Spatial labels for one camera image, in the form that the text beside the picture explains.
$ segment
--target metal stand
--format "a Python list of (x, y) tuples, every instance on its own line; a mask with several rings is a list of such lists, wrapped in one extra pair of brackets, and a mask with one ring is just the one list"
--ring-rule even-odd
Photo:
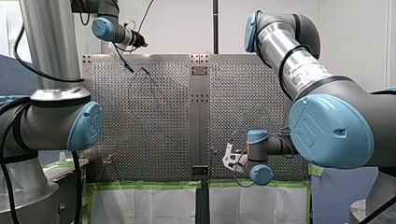
[[(367, 199), (354, 202), (351, 205), (350, 224), (358, 224), (394, 195), (396, 195), (396, 177), (379, 171)], [(394, 220), (396, 220), (396, 205), (391, 206), (370, 223), (394, 223)]]
[(202, 186), (196, 190), (195, 200), (195, 223), (210, 224), (209, 213), (209, 186), (208, 178), (208, 114), (209, 114), (209, 83), (210, 69), (207, 54), (191, 55), (191, 75), (190, 75), (190, 95), (191, 109), (190, 121), (191, 127), (199, 127), (198, 132), (191, 132), (191, 140), (199, 146), (191, 146), (192, 157), (199, 160), (191, 160), (192, 162), (192, 178), (200, 180)]
[[(11, 163), (7, 166), (14, 187), (18, 219), (21, 224), (59, 224), (59, 190), (48, 184), (38, 159)], [(0, 175), (0, 220), (13, 224), (8, 194)]]

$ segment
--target white wall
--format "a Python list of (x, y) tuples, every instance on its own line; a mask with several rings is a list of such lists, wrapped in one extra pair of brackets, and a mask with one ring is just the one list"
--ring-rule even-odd
[(389, 85), (396, 86), (396, 2), (389, 0), (388, 65)]
[[(138, 26), (149, 1), (120, 0), (120, 22)], [(301, 13), (318, 24), (318, 0), (219, 0), (219, 53), (245, 53), (246, 22), (257, 9)], [(141, 34), (149, 45), (135, 53), (213, 52), (212, 0), (154, 1)]]
[(391, 0), (321, 0), (321, 61), (367, 91), (388, 85), (388, 4)]
[(245, 53), (248, 17), (257, 9), (263, 13), (303, 14), (318, 26), (318, 7), (319, 0), (219, 0), (219, 53)]
[[(88, 26), (83, 26), (78, 14), (74, 14), (76, 39), (78, 45), (78, 58), (81, 64), (81, 56), (88, 53), (100, 53), (101, 42), (91, 30), (92, 17)], [(0, 1), (0, 54), (13, 57), (12, 48), (21, 29), (21, 10), (18, 1)], [(29, 46), (26, 35), (23, 36), (18, 47), (21, 58), (31, 61)]]
[[(150, 0), (120, 0), (120, 23), (140, 24)], [(206, 53), (212, 50), (212, 1), (154, 1), (141, 34), (148, 48), (135, 53)]]

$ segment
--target label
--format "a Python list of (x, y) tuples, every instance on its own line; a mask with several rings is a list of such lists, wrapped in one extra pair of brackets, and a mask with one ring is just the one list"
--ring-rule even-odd
[(329, 71), (313, 57), (304, 58), (304, 61), (292, 67), (287, 75), (298, 92), (304, 90), (314, 82), (332, 76)]

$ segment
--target blue joint cap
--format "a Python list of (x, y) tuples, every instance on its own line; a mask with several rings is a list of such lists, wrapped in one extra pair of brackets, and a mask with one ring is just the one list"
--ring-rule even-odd
[(5, 105), (11, 101), (18, 100), (22, 97), (28, 97), (23, 95), (9, 95), (9, 96), (0, 96), (0, 106)]
[(328, 94), (308, 95), (294, 103), (289, 127), (300, 155), (321, 167), (358, 168), (374, 152), (365, 118), (349, 103)]
[(67, 150), (83, 150), (92, 147), (102, 132), (103, 110), (90, 101), (78, 113), (67, 138)]
[(93, 20), (92, 32), (96, 37), (104, 41), (113, 41), (116, 37), (116, 29), (113, 22), (102, 17)]
[(255, 52), (255, 49), (254, 49), (255, 41), (256, 41), (256, 13), (253, 15), (250, 15), (247, 19), (247, 27), (246, 27), (246, 31), (245, 31), (245, 51), (246, 52), (249, 52), (249, 53)]
[(250, 145), (258, 144), (266, 140), (269, 135), (265, 130), (250, 130), (247, 133), (247, 143)]
[(396, 86), (387, 87), (387, 88), (385, 89), (385, 91), (396, 91)]
[(265, 164), (253, 166), (249, 172), (250, 179), (257, 185), (264, 186), (271, 182), (274, 178), (274, 173), (271, 167)]

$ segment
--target perforated metal panel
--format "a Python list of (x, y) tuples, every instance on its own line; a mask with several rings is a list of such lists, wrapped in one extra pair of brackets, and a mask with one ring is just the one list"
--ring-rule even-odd
[[(284, 95), (272, 69), (253, 55), (210, 55), (209, 158), (211, 178), (233, 178), (221, 158), (226, 143), (236, 130), (234, 149), (246, 148), (246, 133), (282, 128)], [(307, 165), (300, 156), (286, 159), (271, 156), (270, 166), (277, 180), (304, 180)]]
[[(231, 133), (281, 128), (284, 99), (277, 78), (253, 55), (210, 55), (204, 62), (209, 72), (199, 77), (191, 76), (190, 55), (125, 58), (134, 73), (108, 55), (83, 58), (87, 88), (105, 111), (91, 182), (191, 180), (191, 166), (208, 163), (211, 178), (233, 178), (221, 162)], [(235, 143), (246, 147), (245, 134)], [(299, 156), (271, 157), (270, 165), (278, 180), (307, 176)]]
[(105, 111), (90, 180), (191, 179), (189, 55), (125, 56), (133, 74), (109, 56), (86, 57), (92, 99)]

